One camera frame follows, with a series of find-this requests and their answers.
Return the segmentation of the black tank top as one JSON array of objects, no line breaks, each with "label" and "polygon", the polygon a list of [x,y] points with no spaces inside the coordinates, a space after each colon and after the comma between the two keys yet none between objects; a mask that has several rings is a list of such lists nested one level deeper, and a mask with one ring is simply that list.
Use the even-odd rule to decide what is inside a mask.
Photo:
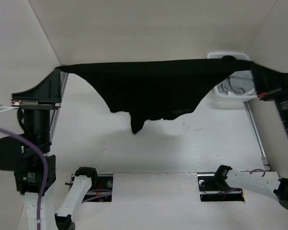
[{"label": "black tank top", "polygon": [[129,113],[132,132],[138,133],[148,120],[174,120],[194,112],[215,86],[238,71],[238,61],[110,62],[58,69],[88,82],[112,113]]}]

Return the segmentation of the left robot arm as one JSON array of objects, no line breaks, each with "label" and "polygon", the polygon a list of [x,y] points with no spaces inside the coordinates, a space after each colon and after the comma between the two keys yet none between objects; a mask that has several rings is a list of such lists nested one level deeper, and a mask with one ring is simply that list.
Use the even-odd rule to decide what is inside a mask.
[{"label": "left robot arm", "polygon": [[0,170],[14,173],[16,189],[23,198],[30,230],[72,230],[71,215],[58,217],[54,211],[56,157],[49,156],[61,107],[67,74],[54,69],[33,88],[12,94],[11,105],[0,112],[15,109],[22,134],[0,127]]}]

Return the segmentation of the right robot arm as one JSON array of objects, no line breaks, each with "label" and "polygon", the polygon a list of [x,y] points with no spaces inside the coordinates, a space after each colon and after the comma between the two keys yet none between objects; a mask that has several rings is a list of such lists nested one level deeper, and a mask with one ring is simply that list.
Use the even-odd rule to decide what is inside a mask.
[{"label": "right robot arm", "polygon": [[[288,73],[266,68],[252,61],[239,60],[237,70],[252,72],[257,96],[262,101],[273,101],[288,137]],[[221,165],[213,177],[217,189],[227,191],[241,188],[277,201],[288,210],[288,178],[271,179],[237,171]]]}]

